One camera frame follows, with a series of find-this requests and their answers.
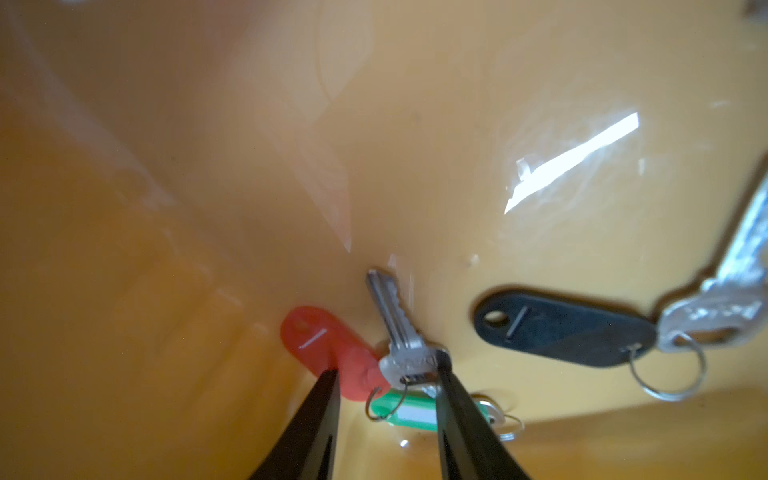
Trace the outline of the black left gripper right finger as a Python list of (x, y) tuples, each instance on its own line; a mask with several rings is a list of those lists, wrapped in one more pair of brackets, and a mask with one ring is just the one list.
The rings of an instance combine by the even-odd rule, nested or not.
[(444, 479), (523, 479), (529, 475), (502, 445), (498, 435), (452, 372), (447, 353), (436, 354), (436, 414)]

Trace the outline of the key with black tag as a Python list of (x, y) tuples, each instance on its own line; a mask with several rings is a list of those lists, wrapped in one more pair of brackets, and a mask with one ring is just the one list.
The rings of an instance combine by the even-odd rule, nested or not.
[[(628, 365), (651, 397), (692, 397), (708, 373), (706, 352), (742, 346), (767, 325), (767, 179), (752, 182), (718, 264), (695, 289), (677, 291), (651, 321), (618, 306), (523, 288), (498, 290), (472, 312), (474, 329), (496, 347), (604, 368)], [(695, 354), (698, 373), (687, 387), (664, 391), (639, 375), (637, 361), (656, 349)]]

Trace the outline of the yellow plastic storage box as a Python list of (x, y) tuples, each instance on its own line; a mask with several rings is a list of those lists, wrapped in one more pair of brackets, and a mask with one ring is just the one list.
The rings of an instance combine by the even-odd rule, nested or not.
[(744, 1), (5, 1), (1, 475), (245, 479), (392, 272), (536, 479), (763, 479), (767, 336), (593, 369), (486, 343), (521, 286), (653, 317), (767, 162)]

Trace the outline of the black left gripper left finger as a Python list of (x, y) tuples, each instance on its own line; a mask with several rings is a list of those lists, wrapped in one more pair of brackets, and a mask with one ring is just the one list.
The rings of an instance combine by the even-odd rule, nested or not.
[(249, 479), (331, 479), (340, 406), (339, 372), (326, 370)]

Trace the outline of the key with green white tag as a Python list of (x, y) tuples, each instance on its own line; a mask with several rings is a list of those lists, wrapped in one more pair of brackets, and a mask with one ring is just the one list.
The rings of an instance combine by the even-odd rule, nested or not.
[[(518, 417), (505, 413), (490, 397), (472, 394), (475, 405), (502, 442), (518, 438), (525, 430), (525, 423)], [(421, 392), (403, 396), (390, 391), (374, 397), (368, 404), (368, 412), (375, 418), (383, 418), (390, 425), (436, 432), (436, 401)]]

